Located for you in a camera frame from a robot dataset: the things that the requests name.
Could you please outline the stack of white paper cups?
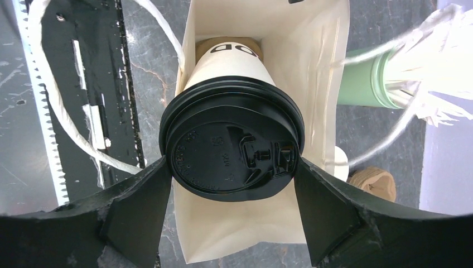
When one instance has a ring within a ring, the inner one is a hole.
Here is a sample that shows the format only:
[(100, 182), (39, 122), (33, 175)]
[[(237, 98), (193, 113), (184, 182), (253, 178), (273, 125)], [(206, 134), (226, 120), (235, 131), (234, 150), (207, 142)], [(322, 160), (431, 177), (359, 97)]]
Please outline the stack of white paper cups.
[(335, 146), (335, 162), (342, 163), (345, 165), (337, 165), (334, 167), (334, 177), (347, 182), (349, 177), (349, 166), (346, 165), (348, 158), (343, 149)]

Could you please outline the white paper coffee cup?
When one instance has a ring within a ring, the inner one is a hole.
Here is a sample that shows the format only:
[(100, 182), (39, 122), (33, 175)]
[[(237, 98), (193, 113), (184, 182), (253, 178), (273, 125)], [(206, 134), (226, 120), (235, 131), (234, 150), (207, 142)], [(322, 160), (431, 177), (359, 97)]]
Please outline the white paper coffee cup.
[(209, 39), (197, 46), (197, 63), (184, 90), (212, 79), (224, 76), (254, 78), (275, 85), (260, 58), (256, 43), (250, 45), (225, 39)]

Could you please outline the brown paper bag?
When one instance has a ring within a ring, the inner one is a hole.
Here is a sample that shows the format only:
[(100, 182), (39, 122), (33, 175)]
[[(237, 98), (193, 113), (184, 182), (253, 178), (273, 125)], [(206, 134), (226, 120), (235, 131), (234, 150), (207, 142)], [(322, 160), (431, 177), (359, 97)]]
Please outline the brown paper bag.
[[(214, 38), (248, 46), (253, 41), (274, 86), (288, 94), (302, 113), (305, 143), (300, 159), (333, 176), (331, 119), (343, 69), (331, 64), (345, 56), (348, 23), (348, 1), (192, 1), (176, 96), (194, 71), (199, 44)], [(219, 259), (261, 242), (307, 246), (294, 178), (266, 199), (219, 202), (186, 190), (171, 173), (170, 195), (185, 260)]]

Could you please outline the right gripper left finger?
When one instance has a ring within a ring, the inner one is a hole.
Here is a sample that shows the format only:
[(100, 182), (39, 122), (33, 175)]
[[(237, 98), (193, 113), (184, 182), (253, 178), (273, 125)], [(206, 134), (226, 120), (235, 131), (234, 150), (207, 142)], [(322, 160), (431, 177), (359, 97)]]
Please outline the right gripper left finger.
[(50, 212), (1, 216), (1, 266), (154, 267), (170, 190), (162, 157)]

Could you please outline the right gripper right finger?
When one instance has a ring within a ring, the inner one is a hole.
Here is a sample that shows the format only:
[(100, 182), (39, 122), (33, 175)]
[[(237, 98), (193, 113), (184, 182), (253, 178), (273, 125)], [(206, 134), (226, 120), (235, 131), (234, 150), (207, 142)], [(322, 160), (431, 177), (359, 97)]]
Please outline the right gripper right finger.
[(294, 178), (314, 267), (471, 267), (472, 215), (378, 198), (300, 159)]

